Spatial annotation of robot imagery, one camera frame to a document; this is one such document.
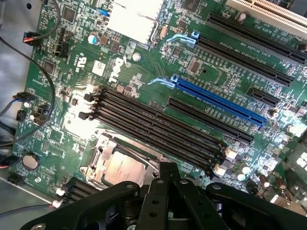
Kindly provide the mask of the silver CPU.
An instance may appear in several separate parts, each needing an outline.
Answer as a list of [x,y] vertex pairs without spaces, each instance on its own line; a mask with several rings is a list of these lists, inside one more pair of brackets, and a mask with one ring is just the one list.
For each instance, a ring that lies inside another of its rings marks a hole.
[[143,185],[146,166],[137,160],[115,151],[105,170],[104,180],[110,184],[131,181]]

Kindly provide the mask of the metal CPU socket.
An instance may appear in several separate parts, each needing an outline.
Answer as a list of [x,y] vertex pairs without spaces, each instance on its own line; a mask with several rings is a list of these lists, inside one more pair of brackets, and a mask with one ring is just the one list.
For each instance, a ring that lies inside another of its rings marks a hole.
[[170,161],[162,153],[110,129],[98,128],[95,130],[94,137],[96,143],[92,159],[85,166],[81,166],[79,171],[85,176],[86,182],[98,190],[103,190],[113,185],[104,180],[104,173],[115,151],[119,151],[146,166],[143,184],[149,184],[153,178],[159,175],[159,171],[155,171],[148,164],[125,151],[123,147],[132,149],[143,157],[150,159],[153,164],[157,164],[158,168],[159,163]]

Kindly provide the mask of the thin metal locking lever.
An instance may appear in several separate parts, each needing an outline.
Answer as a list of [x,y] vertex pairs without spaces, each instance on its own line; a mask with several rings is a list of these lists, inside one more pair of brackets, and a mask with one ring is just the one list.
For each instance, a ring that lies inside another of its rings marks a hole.
[[123,149],[124,149],[125,151],[127,151],[128,153],[132,154],[134,157],[136,157],[136,158],[138,158],[139,160],[141,160],[142,162],[148,164],[148,165],[149,165],[150,167],[152,167],[155,171],[157,171],[157,172],[159,171],[159,168],[158,168],[157,164],[153,164],[153,163],[150,161],[150,159],[143,157],[143,156],[142,156],[141,154],[139,154],[138,152],[136,152],[136,151],[134,151],[134,150],[132,150],[132,149],[129,149],[129,148],[127,148],[127,147],[123,147]]

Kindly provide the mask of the metal rear port block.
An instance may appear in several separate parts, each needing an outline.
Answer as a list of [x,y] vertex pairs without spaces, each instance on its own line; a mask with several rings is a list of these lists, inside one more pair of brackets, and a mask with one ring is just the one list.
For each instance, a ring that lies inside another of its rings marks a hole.
[[298,142],[284,150],[272,154],[277,165],[271,174],[271,202],[307,216],[307,145]]

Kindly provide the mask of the black RAM slot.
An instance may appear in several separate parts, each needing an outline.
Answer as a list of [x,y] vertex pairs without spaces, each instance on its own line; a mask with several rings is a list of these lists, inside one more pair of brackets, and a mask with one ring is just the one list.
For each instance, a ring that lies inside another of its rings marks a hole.
[[159,122],[152,116],[143,115],[126,106],[106,102],[97,104],[91,107],[88,118],[105,122],[201,168],[206,164],[213,167],[225,160],[219,149],[198,142],[169,122]]
[[99,104],[109,103],[121,111],[125,111],[131,115],[151,122],[156,122],[160,129],[168,133],[175,133],[181,138],[190,139],[191,142],[209,145],[220,150],[225,150],[227,145],[210,135],[207,135],[193,127],[184,124],[183,122],[174,119],[160,111],[144,105],[134,99],[127,98],[117,92],[103,89],[96,96]]
[[129,115],[120,115],[110,110],[95,113],[80,112],[78,117],[82,120],[99,120],[109,126],[113,126],[130,136],[146,142],[152,147],[166,151],[183,161],[186,161],[202,169],[212,179],[212,161],[214,160],[213,149],[201,148],[188,139],[181,138],[176,134],[159,131],[156,124],[135,120]]
[[79,114],[83,120],[99,120],[194,163],[216,164],[226,158],[226,145],[220,140],[117,92],[104,89],[85,94],[84,100],[92,106],[90,112]]

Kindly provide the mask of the long black expansion slot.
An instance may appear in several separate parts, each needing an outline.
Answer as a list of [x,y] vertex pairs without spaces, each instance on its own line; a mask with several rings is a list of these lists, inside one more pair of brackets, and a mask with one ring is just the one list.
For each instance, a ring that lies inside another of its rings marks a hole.
[[284,57],[299,65],[307,65],[307,54],[272,39],[266,38],[258,33],[244,28],[243,26],[231,22],[215,13],[210,13],[205,21],[206,25],[223,31],[229,35],[241,37],[257,44],[260,48],[266,48],[275,52],[279,57]]
[[239,141],[241,143],[250,145],[254,141],[254,137],[234,126],[231,126],[221,120],[207,115],[205,112],[196,109],[195,107],[188,105],[174,97],[169,97],[167,106],[174,110],[177,110],[183,114],[186,114],[190,118],[201,122],[211,128],[214,128],[229,138]]
[[233,51],[221,44],[212,42],[194,31],[191,33],[191,38],[196,40],[195,46],[203,51],[211,53],[219,58],[223,58],[228,62],[235,64],[238,67],[246,69],[262,78],[279,84],[284,87],[289,87],[294,81],[294,78],[283,74],[279,71],[271,69],[261,63],[258,63],[236,51]]

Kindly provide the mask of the blue expansion slot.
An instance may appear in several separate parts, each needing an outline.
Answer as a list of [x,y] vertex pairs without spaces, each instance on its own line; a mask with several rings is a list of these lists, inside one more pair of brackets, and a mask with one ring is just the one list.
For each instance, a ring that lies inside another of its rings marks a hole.
[[209,104],[217,106],[241,119],[249,121],[259,127],[264,127],[267,119],[247,108],[244,108],[224,97],[221,97],[207,89],[190,83],[187,80],[180,78],[177,74],[171,77],[171,81],[175,84],[175,88],[186,92],[198,99],[201,99]]

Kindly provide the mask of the short black expansion slot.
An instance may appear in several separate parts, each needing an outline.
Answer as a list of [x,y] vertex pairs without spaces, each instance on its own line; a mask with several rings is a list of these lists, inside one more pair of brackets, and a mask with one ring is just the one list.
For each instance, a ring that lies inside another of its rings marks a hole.
[[259,101],[259,102],[262,102],[262,103],[270,106],[270,107],[276,107],[280,102],[280,99],[278,99],[277,97],[275,97],[275,96],[273,96],[269,93],[266,93],[264,91],[261,91],[257,88],[254,88],[254,87],[249,88],[247,95],[250,96],[251,98]]

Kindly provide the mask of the green Dell motherboard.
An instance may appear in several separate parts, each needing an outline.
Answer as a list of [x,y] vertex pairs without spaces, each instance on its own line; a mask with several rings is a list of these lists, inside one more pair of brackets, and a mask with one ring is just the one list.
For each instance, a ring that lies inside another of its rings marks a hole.
[[[25,184],[45,194],[52,203],[56,189],[71,178],[87,183],[79,169],[92,159],[95,130],[103,128],[162,153],[169,162],[177,164],[182,177],[201,187],[220,182],[246,191],[248,185],[256,183],[258,194],[272,201],[271,174],[277,165],[272,154],[285,152],[286,147],[292,148],[298,142],[307,145],[307,65],[279,57],[244,38],[206,25],[205,21],[210,13],[215,13],[297,50],[299,45],[307,44],[307,38],[289,34],[253,17],[238,23],[243,11],[227,6],[226,1],[164,0],[154,41],[143,44],[107,28],[110,0],[42,0],[37,30],[25,33],[23,39],[33,48],[33,63],[25,85],[25,94],[33,99],[23,102],[17,113],[16,136],[20,141],[13,146],[13,163],[8,166],[7,181],[14,185]],[[66,58],[53,54],[62,27],[65,28],[64,40],[70,44]],[[191,38],[194,31],[294,81],[284,87],[203,51]],[[89,35],[97,35],[100,45],[89,44]],[[92,73],[95,60],[106,65],[101,77]],[[174,74],[265,117],[265,126],[259,127],[175,88],[171,81]],[[270,107],[251,98],[247,95],[251,87],[277,97],[279,104]],[[85,94],[100,94],[103,89],[134,99],[224,142],[226,158],[212,167],[214,177],[210,179],[197,166],[113,126],[96,119],[80,119],[80,112],[91,111],[92,103],[84,100]],[[252,135],[254,141],[247,145],[233,140],[169,108],[169,97]],[[37,169],[24,168],[22,158],[26,154],[39,157]]]

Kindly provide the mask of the white barcode sticker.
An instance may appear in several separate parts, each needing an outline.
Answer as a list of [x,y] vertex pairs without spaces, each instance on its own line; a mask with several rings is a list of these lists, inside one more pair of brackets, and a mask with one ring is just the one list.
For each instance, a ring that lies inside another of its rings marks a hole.
[[98,76],[103,76],[106,65],[98,60],[94,61],[92,73]]

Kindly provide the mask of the silver round capacitor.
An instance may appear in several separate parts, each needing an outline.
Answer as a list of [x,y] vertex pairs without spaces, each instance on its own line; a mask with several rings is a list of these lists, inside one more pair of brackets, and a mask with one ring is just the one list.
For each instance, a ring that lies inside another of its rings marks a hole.
[[92,45],[100,45],[100,38],[97,35],[91,34],[88,36],[88,43]]

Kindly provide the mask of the black pin header connector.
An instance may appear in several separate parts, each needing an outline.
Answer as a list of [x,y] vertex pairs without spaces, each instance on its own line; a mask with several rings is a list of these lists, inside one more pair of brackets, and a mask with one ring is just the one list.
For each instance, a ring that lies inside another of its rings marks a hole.
[[60,28],[58,32],[58,38],[55,42],[53,54],[59,58],[66,58],[69,51],[69,42],[64,40],[65,28]]

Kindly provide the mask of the silver chipset heatsink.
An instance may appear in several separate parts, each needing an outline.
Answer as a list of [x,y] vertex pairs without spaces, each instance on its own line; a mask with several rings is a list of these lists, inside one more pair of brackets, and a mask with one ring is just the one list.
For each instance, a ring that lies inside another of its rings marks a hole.
[[137,42],[154,41],[164,0],[110,0],[107,28]]

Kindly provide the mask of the white expansion slot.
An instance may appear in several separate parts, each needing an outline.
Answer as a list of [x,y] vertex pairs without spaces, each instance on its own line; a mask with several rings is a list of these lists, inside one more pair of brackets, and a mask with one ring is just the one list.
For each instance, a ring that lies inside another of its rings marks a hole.
[[307,28],[307,18],[277,6],[267,0],[227,0],[226,5],[237,10],[241,10],[240,8],[264,10]]

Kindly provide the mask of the grey metal PC case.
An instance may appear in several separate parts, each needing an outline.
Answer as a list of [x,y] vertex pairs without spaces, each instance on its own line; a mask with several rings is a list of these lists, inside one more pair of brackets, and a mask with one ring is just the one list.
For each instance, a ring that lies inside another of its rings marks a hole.
[[[40,14],[39,0],[0,0],[0,36],[30,55],[32,48],[22,42],[26,31],[35,31]],[[0,42],[0,111],[23,91],[29,61]],[[25,223],[52,211],[47,203],[26,186],[6,181],[7,169],[0,169],[0,230],[19,230]]]

